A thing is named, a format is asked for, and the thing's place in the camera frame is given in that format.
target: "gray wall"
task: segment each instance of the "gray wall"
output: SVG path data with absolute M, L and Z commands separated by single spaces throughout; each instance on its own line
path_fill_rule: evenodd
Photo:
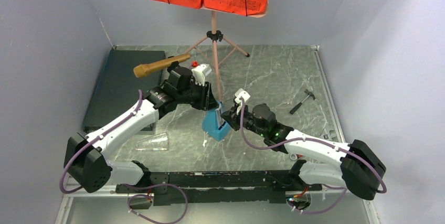
M 210 11 L 206 10 L 149 0 L 91 2 L 114 45 L 189 45 L 210 30 Z M 218 28 L 240 45 L 318 45 L 341 2 L 269 0 L 265 17 L 219 14 Z
M 387 166 L 382 223 L 444 223 L 444 0 L 344 0 L 321 57 L 347 140 Z
M 88 0 L 0 0 L 1 223 L 54 223 L 67 139 L 109 49 Z

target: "metal ring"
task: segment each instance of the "metal ring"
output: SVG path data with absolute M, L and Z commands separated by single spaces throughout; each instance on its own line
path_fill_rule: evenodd
M 298 156 L 297 156 L 296 154 L 293 154 L 293 153 L 289 154 L 289 157 L 290 157 L 290 159 L 291 159 L 292 161 L 295 161 L 295 160 L 298 159 Z

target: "hammer head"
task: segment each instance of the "hammer head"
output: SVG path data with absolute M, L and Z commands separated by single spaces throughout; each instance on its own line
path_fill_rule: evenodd
M 312 93 L 311 91 L 309 91 L 309 90 L 306 89 L 306 90 L 304 91 L 304 93 L 308 94 L 310 97 L 312 97 L 312 99 L 315 100 L 315 95 L 314 95 L 314 93 Z

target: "marble table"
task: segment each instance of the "marble table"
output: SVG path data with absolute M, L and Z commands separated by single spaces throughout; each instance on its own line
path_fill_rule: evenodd
M 241 46 L 250 53 L 246 58 L 235 51 L 220 65 L 222 104 L 225 109 L 232 106 L 235 92 L 245 89 L 251 98 L 250 108 L 266 103 L 277 115 L 277 120 L 299 131 L 320 136 L 325 127 L 334 127 L 330 107 L 326 100 L 320 71 L 309 46 Z M 120 50 L 163 50 L 167 56 L 182 54 L 188 46 L 117 46 Z M 211 46 L 198 46 L 209 59 Z M 231 51 L 231 46 L 218 46 L 219 58 Z M 181 63 L 189 66 L 192 60 L 210 63 L 196 50 L 190 52 L 191 59 Z M 208 80 L 215 82 L 212 73 Z M 294 114 L 289 111 L 312 90 L 316 99 L 308 99 Z M 240 132 L 231 130 L 223 141 L 217 142 L 201 128 L 205 112 L 179 105 L 163 117 L 155 126 L 155 134 L 169 134 L 168 151 L 138 151 L 135 143 L 147 137 L 138 134 L 128 140 L 112 159 L 142 162 L 153 172 L 199 172 L 226 170 L 289 169 L 294 164 L 289 155 L 271 150 L 255 150 L 245 144 Z M 246 132 L 250 142 L 264 146 L 262 138 Z

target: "hammer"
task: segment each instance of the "hammer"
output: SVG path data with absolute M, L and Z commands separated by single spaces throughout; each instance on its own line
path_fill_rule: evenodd
M 299 104 L 297 104 L 295 107 L 293 107 L 293 109 L 291 111 L 289 111 L 289 113 L 291 113 L 292 115 L 295 113 L 295 111 L 297 109 L 299 109 L 301 107 L 301 105 L 303 104 L 304 101 L 306 101 L 309 97 L 312 97 L 315 100 L 315 96 L 314 94 L 309 91 L 309 90 L 305 90 L 304 93 L 308 94 L 308 96 L 306 98 L 303 99 L 303 101 L 301 101 Z

